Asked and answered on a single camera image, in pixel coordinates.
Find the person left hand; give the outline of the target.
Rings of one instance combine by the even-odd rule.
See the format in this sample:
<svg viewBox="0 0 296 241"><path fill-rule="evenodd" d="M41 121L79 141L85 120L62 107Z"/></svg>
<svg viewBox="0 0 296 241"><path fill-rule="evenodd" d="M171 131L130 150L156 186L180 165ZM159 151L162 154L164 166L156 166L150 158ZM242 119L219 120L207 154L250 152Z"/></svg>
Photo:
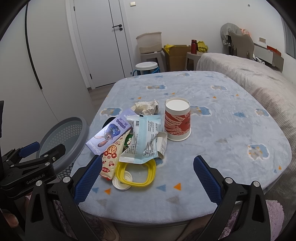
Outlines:
<svg viewBox="0 0 296 241"><path fill-rule="evenodd" d="M1 212L11 228L18 227L19 221L15 215L8 212L7 210L1 210Z"/></svg>

